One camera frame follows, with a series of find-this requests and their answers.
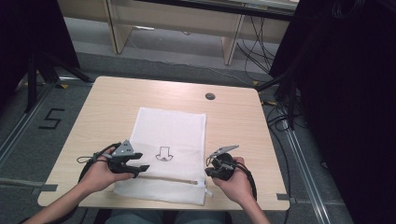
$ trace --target hand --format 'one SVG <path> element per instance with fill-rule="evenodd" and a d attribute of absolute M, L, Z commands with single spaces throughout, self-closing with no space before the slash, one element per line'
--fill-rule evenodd
<path fill-rule="evenodd" d="M 114 147 L 111 147 L 105 153 L 111 154 L 114 149 Z M 108 169 L 107 162 L 105 162 L 107 161 L 106 157 L 100 156 L 98 160 L 101 161 L 97 161 L 91 165 L 90 169 L 87 171 L 87 173 L 85 173 L 84 177 L 78 183 L 79 185 L 85 186 L 89 193 L 103 190 L 116 181 L 126 180 L 134 177 L 134 175 L 130 173 L 113 174 Z"/>
<path fill-rule="evenodd" d="M 236 162 L 245 164 L 241 157 L 233 158 Z M 215 185 L 219 186 L 225 195 L 233 202 L 241 204 L 244 200 L 253 198 L 247 175 L 239 168 L 233 172 L 233 176 L 227 181 L 213 178 Z"/>

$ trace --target black metal stand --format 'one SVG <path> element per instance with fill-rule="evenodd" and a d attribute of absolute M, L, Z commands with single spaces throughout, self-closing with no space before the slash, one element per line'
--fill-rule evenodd
<path fill-rule="evenodd" d="M 289 99 L 289 107 L 287 112 L 287 120 L 289 128 L 294 130 L 293 117 L 294 117 L 294 105 L 295 105 L 295 94 L 296 94 L 296 78 L 304 71 L 304 69 L 309 66 L 309 62 L 315 56 L 315 52 L 318 50 L 319 44 L 322 42 L 326 34 L 331 30 L 332 26 L 332 9 L 338 0 L 328 1 L 326 6 L 318 18 L 318 22 L 313 25 L 310 33 L 307 36 L 303 46 L 300 48 L 297 55 L 292 60 L 291 64 L 288 66 L 287 70 L 279 75 L 274 76 L 273 80 L 256 87 L 256 91 L 263 91 L 269 87 L 279 84 L 278 89 L 275 93 L 275 98 L 280 103 L 285 103 Z"/>
<path fill-rule="evenodd" d="M 77 69 L 69 66 L 68 64 L 62 62 L 58 58 L 48 53 L 32 53 L 29 58 L 28 64 L 28 104 L 26 106 L 25 113 L 28 113 L 30 109 L 35 105 L 35 101 L 37 98 L 36 71 L 38 70 L 40 72 L 46 83 L 55 83 L 59 80 L 59 76 L 54 69 L 54 66 L 56 65 L 61 66 L 64 70 L 68 71 L 70 74 L 78 77 L 84 82 L 93 82 L 90 77 L 85 76 Z"/>
<path fill-rule="evenodd" d="M 315 18 L 307 18 L 293 15 L 292 12 L 280 12 L 262 10 L 254 7 L 243 7 L 231 4 L 222 4 L 216 1 L 199 1 L 199 0 L 137 0 L 139 2 L 148 2 L 155 4 L 162 4 L 175 7 L 190 7 L 204 10 L 226 12 L 233 14 L 242 14 L 248 16 L 255 16 L 261 18 L 268 18 L 280 21 L 301 21 L 301 22 L 312 22 Z"/>

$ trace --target tripod leg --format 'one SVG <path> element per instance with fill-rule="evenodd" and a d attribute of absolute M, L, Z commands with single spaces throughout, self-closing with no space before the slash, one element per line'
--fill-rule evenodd
<path fill-rule="evenodd" d="M 85 82 L 93 82 L 93 80 L 90 77 L 85 76 L 84 74 L 82 74 L 81 72 L 79 72 L 77 69 L 70 67 L 68 64 L 62 62 L 61 60 L 59 60 L 58 58 L 42 52 L 42 55 L 44 56 L 44 58 L 48 59 L 50 62 L 60 65 L 62 68 L 64 68 L 67 72 L 71 73 L 72 75 L 74 75 L 75 77 L 78 77 L 79 79 L 85 81 Z"/>
<path fill-rule="evenodd" d="M 288 124 L 291 130 L 294 130 L 294 106 L 296 101 L 296 83 L 293 80 L 291 82 L 290 94 L 289 94 L 289 107 L 288 107 Z"/>
<path fill-rule="evenodd" d="M 32 54 L 29 58 L 29 64 L 28 64 L 28 74 L 27 74 L 27 78 L 28 78 L 28 93 L 27 93 L 27 106 L 26 106 L 26 110 L 25 113 L 28 113 L 30 111 L 30 109 L 33 107 L 33 105 L 35 105 L 35 100 L 37 97 L 37 80 L 35 77 L 35 69 L 36 69 L 36 61 L 35 61 L 35 55 Z"/>
<path fill-rule="evenodd" d="M 279 83 L 280 81 L 282 81 L 282 79 L 285 77 L 285 75 L 280 75 L 278 77 L 273 78 L 271 81 L 268 81 L 258 87 L 255 88 L 256 91 L 263 91 L 265 89 L 268 89 L 272 86 L 274 86 L 275 84 Z"/>
<path fill-rule="evenodd" d="M 55 83 L 59 80 L 59 76 L 50 61 L 43 57 L 38 58 L 36 61 L 37 70 L 46 83 Z"/>

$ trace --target printed arrow symbol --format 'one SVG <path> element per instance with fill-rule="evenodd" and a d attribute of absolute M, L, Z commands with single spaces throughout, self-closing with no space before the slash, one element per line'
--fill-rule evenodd
<path fill-rule="evenodd" d="M 160 147 L 160 154 L 156 155 L 155 157 L 159 161 L 170 161 L 172 160 L 173 156 L 169 155 L 170 147 Z"/>

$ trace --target gray mat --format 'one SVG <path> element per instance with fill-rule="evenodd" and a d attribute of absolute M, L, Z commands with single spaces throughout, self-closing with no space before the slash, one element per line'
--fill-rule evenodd
<path fill-rule="evenodd" d="M 98 75 L 118 76 L 118 77 L 140 77 L 159 80 L 174 80 L 194 83 L 217 84 L 228 86 L 246 87 L 247 84 L 240 82 L 233 77 L 216 75 L 210 70 L 174 66 L 170 64 L 148 63 L 141 60 L 115 59 L 106 56 L 91 56 L 88 54 L 78 55 L 82 70 L 92 77 Z M 244 72 L 241 71 L 222 71 L 233 74 L 245 81 L 251 81 Z M 54 89 L 50 96 L 41 107 L 35 117 L 35 120 L 19 142 L 17 147 L 9 156 L 7 162 L 0 171 L 0 177 L 23 179 L 31 181 L 46 181 L 50 170 L 55 163 L 60 150 L 69 134 L 73 124 L 78 116 L 89 91 L 90 87 L 70 85 L 66 90 Z M 273 93 L 276 88 L 271 88 L 262 92 L 260 95 L 263 100 L 273 100 Z M 24 97 L 15 97 L 12 99 L 14 107 L 10 111 L 3 113 L 1 117 L 2 125 L 12 127 L 16 119 L 9 119 L 12 115 L 15 118 L 23 110 Z M 52 117 L 61 119 L 56 129 L 45 130 L 39 129 L 40 126 L 52 126 L 54 121 L 45 121 L 52 108 L 61 108 L 64 111 L 54 111 Z M 263 107 L 263 115 L 268 115 L 272 109 L 271 106 Z M 297 134 L 301 137 L 302 148 L 306 159 L 311 168 L 312 174 L 318 184 L 321 196 L 327 202 L 341 202 L 338 191 L 332 182 L 331 176 L 320 166 L 320 155 L 315 142 L 310 137 L 307 129 L 297 127 Z M 295 159 L 290 151 L 290 146 L 286 135 L 276 132 L 280 138 L 282 146 L 285 148 L 286 155 L 290 166 L 291 179 L 291 197 L 297 202 L 290 207 L 288 223 L 317 223 L 317 218 L 309 203 L 304 182 L 295 163 Z M 280 150 L 280 145 L 273 136 L 273 143 L 276 149 L 276 155 L 285 185 L 288 183 L 288 173 L 286 172 L 285 158 Z M 28 217 L 38 211 L 39 206 L 36 204 L 37 195 L 31 194 L 31 189 L 25 188 L 1 188 L 0 192 L 0 222 L 17 223 L 23 217 Z M 352 223 L 347 210 L 342 203 L 329 204 L 328 210 L 333 223 Z M 93 223 L 97 210 L 89 209 L 84 223 Z M 71 222 L 79 222 L 84 218 L 85 210 L 79 209 L 80 215 L 76 215 Z M 268 217 L 273 223 L 283 223 L 286 212 L 267 212 Z M 242 211 L 232 211 L 233 223 L 248 223 L 246 214 Z"/>

